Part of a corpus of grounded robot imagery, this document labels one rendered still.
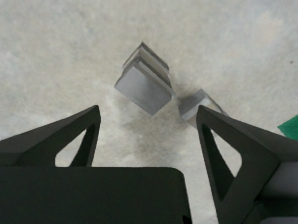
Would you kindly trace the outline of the green flat mat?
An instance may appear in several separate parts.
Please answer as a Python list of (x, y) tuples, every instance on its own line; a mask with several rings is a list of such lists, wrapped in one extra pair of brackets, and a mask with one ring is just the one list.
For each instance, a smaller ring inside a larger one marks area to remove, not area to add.
[(298, 114), (277, 127), (286, 137), (298, 141)]

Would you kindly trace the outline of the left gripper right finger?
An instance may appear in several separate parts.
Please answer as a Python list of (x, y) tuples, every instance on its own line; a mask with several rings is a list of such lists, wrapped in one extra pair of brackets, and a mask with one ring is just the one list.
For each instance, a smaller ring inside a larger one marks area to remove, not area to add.
[[(240, 224), (259, 201), (298, 200), (298, 141), (198, 106), (196, 124), (218, 224)], [(212, 131), (241, 156), (234, 177)]]

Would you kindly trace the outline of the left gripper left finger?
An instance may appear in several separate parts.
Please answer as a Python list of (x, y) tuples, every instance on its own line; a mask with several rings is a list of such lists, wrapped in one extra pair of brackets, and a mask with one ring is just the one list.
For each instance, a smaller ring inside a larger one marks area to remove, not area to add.
[(0, 164), (56, 166), (57, 154), (85, 132), (69, 167), (92, 167), (101, 125), (98, 105), (0, 140)]

